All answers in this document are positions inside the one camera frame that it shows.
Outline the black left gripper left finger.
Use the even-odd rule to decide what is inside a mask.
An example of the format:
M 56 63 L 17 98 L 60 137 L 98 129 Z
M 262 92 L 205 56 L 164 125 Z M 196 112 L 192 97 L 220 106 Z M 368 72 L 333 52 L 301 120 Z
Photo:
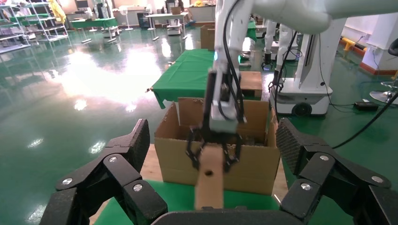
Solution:
M 148 121 L 140 119 L 131 133 L 111 139 L 96 159 L 57 181 L 40 223 L 87 225 L 114 198 L 133 224 L 152 224 L 168 206 L 140 173 L 149 146 Z

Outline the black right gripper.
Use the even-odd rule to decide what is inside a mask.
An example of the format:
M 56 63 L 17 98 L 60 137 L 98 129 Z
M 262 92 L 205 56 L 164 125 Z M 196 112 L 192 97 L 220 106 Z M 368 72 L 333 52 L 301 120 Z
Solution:
M 204 143 L 222 144 L 224 153 L 224 172 L 228 173 L 231 167 L 240 161 L 242 137 L 238 133 L 226 133 L 212 131 L 210 129 L 211 105 L 214 95 L 216 73 L 210 71 L 207 78 L 207 88 L 203 102 L 203 120 L 198 127 L 190 127 L 185 153 L 191 160 L 192 167 L 199 170 L 199 155 L 202 152 Z M 198 147 L 194 146 L 197 137 L 202 138 L 204 143 Z

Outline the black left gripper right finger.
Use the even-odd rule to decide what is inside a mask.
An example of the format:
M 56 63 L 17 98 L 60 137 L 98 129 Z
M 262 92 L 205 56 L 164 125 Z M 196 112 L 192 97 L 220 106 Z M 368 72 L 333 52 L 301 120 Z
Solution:
M 398 194 L 381 174 L 336 153 L 323 139 L 279 120 L 276 146 L 296 180 L 283 198 L 282 211 L 307 224 L 322 197 L 332 199 L 356 225 L 395 225 Z

